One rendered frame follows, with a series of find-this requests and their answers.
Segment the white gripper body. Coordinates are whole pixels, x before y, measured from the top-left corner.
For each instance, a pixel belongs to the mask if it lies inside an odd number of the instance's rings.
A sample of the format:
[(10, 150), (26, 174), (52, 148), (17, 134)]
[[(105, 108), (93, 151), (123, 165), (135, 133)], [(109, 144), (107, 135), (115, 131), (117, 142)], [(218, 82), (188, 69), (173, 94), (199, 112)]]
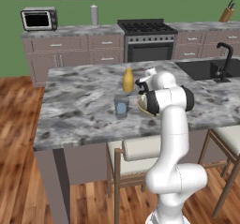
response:
[(149, 68), (145, 71), (145, 76), (139, 79), (139, 82), (145, 82), (146, 80), (148, 80), (149, 78), (151, 78), (153, 75), (156, 75), (156, 74), (157, 74), (157, 71), (154, 67)]

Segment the pale yellow ice bowl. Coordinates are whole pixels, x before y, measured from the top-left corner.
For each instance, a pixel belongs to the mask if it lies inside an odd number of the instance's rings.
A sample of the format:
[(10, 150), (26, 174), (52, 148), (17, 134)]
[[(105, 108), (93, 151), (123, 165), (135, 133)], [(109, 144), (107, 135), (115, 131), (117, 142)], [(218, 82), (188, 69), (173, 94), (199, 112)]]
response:
[(148, 115), (151, 115), (151, 116), (160, 116), (160, 113), (156, 113), (156, 114), (153, 114), (153, 113), (150, 113), (148, 110), (147, 110), (147, 107), (146, 107), (146, 104), (147, 104), (147, 100), (146, 100), (146, 96), (145, 95), (142, 95), (139, 97), (139, 99), (137, 100), (137, 106), (139, 108), (139, 110), (141, 112), (144, 112), (145, 114), (148, 114)]

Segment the clear glass cup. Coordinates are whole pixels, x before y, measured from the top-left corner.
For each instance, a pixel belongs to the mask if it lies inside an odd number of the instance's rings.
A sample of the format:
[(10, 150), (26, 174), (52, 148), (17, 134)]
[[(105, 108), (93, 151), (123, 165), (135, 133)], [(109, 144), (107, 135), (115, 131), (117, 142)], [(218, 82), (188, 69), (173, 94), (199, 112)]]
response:
[(128, 103), (129, 98), (127, 96), (117, 95), (114, 97), (115, 117), (117, 119), (128, 116)]

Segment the yellow bottle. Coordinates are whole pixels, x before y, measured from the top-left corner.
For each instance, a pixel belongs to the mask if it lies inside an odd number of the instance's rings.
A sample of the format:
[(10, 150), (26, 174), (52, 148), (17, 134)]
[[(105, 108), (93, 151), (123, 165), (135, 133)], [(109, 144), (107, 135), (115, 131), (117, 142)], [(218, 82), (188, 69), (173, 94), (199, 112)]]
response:
[(126, 71), (122, 80), (122, 88), (124, 92), (130, 93), (133, 91), (134, 78), (130, 67), (126, 68)]

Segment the black and steel range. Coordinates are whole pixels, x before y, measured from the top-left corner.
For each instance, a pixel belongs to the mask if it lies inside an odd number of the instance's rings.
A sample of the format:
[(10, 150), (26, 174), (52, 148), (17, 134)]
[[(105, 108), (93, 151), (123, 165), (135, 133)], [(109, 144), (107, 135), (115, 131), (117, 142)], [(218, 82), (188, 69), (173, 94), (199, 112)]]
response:
[(171, 60), (178, 31), (163, 19), (118, 20), (125, 33), (126, 63)]

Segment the black sink basin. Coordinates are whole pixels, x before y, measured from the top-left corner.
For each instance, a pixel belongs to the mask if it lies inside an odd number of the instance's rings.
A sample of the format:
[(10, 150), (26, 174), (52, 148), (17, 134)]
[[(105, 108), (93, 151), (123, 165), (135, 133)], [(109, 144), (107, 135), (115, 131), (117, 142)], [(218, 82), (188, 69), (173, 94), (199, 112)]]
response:
[[(224, 59), (191, 61), (191, 62), (176, 62), (182, 70), (194, 81), (201, 80), (220, 80), (225, 67)], [(225, 78), (240, 77), (240, 60), (233, 58), (230, 61)]]

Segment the taupe base cupboards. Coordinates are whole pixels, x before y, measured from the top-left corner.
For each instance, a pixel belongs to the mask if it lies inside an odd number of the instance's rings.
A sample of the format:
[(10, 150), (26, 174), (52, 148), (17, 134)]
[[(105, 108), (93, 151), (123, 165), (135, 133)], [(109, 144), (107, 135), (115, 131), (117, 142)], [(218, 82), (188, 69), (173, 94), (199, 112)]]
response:
[(173, 59), (192, 59), (226, 56), (226, 48), (217, 48), (219, 42), (233, 47), (233, 54), (240, 55), (240, 30), (179, 32)]
[(22, 40), (35, 87), (46, 84), (52, 67), (117, 64), (124, 59), (120, 34), (78, 37), (31, 37)]

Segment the wooden stool with white cushion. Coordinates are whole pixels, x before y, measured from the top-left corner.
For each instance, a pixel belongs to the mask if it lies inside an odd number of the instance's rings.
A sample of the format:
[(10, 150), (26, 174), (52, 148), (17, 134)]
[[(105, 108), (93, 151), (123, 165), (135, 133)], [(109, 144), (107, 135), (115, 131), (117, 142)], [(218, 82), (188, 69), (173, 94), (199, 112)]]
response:
[(114, 186), (114, 224), (120, 223), (120, 189), (140, 186), (145, 191), (146, 172), (156, 163), (159, 153), (159, 135), (106, 144), (109, 198)]
[[(217, 163), (203, 164), (203, 159), (210, 141), (213, 141), (227, 157), (226, 161)], [(233, 164), (232, 172), (226, 181), (221, 195), (217, 201), (217, 205), (212, 214), (213, 218), (217, 218), (218, 214), (231, 190), (237, 174), (240, 172), (240, 126), (231, 127), (214, 127), (207, 130), (202, 151), (198, 163), (206, 169), (223, 166), (221, 177), (224, 178), (231, 164)]]

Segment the white paper towel roll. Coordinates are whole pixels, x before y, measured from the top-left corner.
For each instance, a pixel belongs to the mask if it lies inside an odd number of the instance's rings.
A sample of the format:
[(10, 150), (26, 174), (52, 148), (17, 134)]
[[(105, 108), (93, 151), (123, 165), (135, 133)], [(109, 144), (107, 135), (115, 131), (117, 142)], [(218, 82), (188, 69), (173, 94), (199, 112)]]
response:
[(91, 25), (94, 27), (98, 26), (98, 7), (96, 5), (92, 5), (90, 7), (90, 19)]

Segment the wooden knife block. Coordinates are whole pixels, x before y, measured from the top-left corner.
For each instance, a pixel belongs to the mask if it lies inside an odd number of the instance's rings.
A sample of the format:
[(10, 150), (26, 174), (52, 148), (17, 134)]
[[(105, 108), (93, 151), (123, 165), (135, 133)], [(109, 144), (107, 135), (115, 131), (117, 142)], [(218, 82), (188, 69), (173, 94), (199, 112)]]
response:
[(231, 1), (229, 5), (224, 9), (221, 17), (219, 18), (221, 22), (227, 22), (231, 18), (234, 12), (233, 6), (234, 6), (234, 2)]

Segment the grey kitchen island base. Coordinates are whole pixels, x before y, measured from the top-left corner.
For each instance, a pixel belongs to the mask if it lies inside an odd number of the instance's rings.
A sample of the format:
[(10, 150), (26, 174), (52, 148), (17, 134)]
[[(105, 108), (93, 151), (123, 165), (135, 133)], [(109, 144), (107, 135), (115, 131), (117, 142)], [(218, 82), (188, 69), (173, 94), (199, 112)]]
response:
[(37, 128), (34, 152), (52, 211), (54, 224), (70, 224), (70, 186), (107, 178), (106, 142), (157, 135), (158, 130), (136, 133), (130, 130), (87, 130), (78, 136), (73, 130)]

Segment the silver toaster oven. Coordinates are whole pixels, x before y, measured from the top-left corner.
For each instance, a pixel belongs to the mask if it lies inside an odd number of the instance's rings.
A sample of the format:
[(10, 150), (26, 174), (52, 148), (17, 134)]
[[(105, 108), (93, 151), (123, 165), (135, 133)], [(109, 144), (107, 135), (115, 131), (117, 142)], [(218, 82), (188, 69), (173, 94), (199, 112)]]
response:
[(22, 26), (30, 31), (55, 31), (58, 27), (55, 7), (26, 7), (21, 11)]

